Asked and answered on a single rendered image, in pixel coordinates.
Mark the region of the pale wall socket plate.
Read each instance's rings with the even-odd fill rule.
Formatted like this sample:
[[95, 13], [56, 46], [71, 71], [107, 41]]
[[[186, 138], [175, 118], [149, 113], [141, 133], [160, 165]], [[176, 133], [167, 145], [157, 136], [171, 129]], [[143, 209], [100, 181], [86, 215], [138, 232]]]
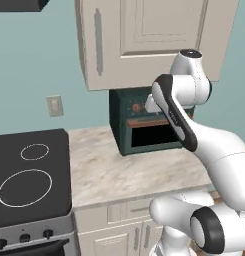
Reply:
[[60, 95], [48, 96], [46, 100], [47, 100], [49, 115], [51, 117], [58, 117], [58, 116], [64, 115], [62, 98]]

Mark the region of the black oven door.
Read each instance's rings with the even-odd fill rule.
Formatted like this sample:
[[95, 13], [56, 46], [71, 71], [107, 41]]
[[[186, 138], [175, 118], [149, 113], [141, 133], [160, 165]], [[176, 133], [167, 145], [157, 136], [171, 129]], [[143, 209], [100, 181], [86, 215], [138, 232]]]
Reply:
[[68, 239], [0, 252], [0, 256], [65, 256]]

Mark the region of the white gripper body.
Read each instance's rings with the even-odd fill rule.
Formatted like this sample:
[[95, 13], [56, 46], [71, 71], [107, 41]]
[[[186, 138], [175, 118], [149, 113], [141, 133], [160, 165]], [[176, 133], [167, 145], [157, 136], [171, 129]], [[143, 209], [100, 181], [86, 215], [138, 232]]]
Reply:
[[155, 103], [151, 94], [149, 94], [147, 97], [147, 100], [145, 103], [145, 109], [148, 113], [158, 113], [161, 111], [159, 106]]

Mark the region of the black hob stove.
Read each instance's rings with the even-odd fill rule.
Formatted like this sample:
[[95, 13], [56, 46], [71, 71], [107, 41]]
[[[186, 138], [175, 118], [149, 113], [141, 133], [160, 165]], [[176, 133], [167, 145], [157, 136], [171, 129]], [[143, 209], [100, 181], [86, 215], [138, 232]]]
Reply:
[[[22, 234], [31, 240], [21, 243]], [[65, 130], [0, 135], [0, 239], [0, 252], [68, 239], [65, 256], [79, 256]]]

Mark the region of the cream drawer front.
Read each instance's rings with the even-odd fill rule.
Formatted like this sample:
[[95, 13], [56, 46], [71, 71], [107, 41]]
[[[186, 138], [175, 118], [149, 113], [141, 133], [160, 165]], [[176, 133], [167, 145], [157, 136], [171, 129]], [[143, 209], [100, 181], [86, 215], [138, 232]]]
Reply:
[[127, 201], [123, 203], [113, 204], [107, 207], [108, 222], [120, 222], [129, 219], [136, 219], [143, 216], [148, 216], [149, 211], [142, 212], [130, 212], [132, 208], [149, 207], [151, 199], [139, 199], [133, 201]]

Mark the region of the dark green toaster oven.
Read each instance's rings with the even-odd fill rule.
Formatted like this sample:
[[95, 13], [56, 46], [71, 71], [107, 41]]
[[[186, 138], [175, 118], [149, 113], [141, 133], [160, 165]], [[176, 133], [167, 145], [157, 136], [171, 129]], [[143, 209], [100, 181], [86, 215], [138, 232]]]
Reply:
[[146, 111], [145, 103], [150, 93], [150, 87], [109, 91], [109, 123], [122, 156], [182, 147], [169, 123], [142, 128], [127, 126], [128, 119], [166, 119], [162, 112]]

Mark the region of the dark range hood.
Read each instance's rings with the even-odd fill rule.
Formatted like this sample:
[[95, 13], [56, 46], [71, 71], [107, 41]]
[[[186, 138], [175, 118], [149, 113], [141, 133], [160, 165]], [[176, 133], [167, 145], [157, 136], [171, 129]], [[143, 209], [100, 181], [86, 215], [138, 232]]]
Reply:
[[50, 0], [0, 0], [0, 12], [41, 12]]

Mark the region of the cream base cupboard door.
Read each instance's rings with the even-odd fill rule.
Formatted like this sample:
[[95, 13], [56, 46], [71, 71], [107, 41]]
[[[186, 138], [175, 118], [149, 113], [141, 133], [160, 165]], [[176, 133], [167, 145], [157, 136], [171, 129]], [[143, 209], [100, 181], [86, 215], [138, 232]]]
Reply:
[[[134, 231], [140, 229], [139, 247], [134, 250]], [[139, 256], [142, 223], [79, 234], [81, 256]]]
[[[145, 240], [145, 229], [147, 225], [150, 226], [151, 230], [150, 230], [149, 246], [147, 249], [145, 249], [144, 240]], [[149, 256], [150, 251], [155, 247], [155, 244], [160, 240], [162, 235], [162, 230], [163, 230], [163, 226], [156, 224], [151, 219], [143, 222], [140, 256]]]

